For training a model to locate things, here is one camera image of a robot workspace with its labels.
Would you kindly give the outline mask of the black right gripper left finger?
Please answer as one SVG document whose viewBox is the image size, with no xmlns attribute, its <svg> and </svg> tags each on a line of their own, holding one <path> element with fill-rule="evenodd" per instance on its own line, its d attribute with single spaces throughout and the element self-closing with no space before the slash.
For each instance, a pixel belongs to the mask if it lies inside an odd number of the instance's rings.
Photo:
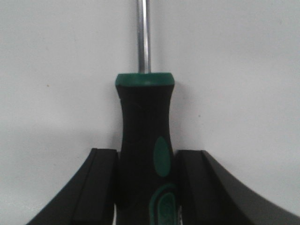
<svg viewBox="0 0 300 225">
<path fill-rule="evenodd" d="M 29 222 L 30 225 L 111 225 L 118 155 L 93 148 L 62 190 Z"/>
</svg>

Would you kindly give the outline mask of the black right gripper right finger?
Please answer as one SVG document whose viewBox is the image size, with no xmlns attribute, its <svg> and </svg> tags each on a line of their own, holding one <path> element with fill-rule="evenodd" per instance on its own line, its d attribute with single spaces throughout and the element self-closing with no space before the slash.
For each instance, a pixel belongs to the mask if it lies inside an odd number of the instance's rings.
<svg viewBox="0 0 300 225">
<path fill-rule="evenodd" d="M 185 225 L 298 225 L 300 218 L 260 196 L 208 152 L 176 155 Z"/>
</svg>

